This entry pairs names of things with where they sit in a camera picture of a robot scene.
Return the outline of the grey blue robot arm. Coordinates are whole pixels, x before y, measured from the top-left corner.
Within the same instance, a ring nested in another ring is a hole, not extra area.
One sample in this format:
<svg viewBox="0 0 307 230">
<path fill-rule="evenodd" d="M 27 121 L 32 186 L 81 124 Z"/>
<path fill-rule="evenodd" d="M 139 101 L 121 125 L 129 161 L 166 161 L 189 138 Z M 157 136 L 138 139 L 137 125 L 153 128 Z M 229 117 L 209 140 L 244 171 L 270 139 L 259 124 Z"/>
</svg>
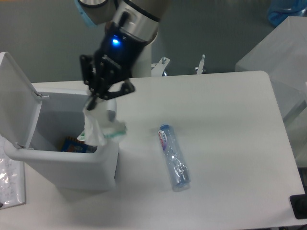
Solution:
<svg viewBox="0 0 307 230">
<path fill-rule="evenodd" d="M 97 100 L 110 100 L 135 91 L 132 69 L 151 43 L 169 0 L 77 0 L 87 25 L 107 23 L 105 36 L 93 55 L 80 55 L 83 82 L 90 91 L 88 111 Z"/>
</svg>

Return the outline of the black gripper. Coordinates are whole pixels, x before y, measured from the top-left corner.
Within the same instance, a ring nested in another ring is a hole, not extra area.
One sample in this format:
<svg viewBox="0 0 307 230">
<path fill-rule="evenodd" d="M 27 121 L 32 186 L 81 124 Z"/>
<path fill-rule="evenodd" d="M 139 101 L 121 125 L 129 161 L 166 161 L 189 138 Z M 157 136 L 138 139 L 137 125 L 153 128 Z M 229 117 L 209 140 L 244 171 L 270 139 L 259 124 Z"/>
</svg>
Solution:
<svg viewBox="0 0 307 230">
<path fill-rule="evenodd" d="M 130 80 L 131 69 L 148 41 L 110 25 L 94 56 L 80 55 L 83 82 L 92 95 L 86 110 L 94 110 L 98 99 L 108 101 L 135 92 Z M 124 81 L 118 91 L 110 92 L 115 83 Z"/>
</svg>

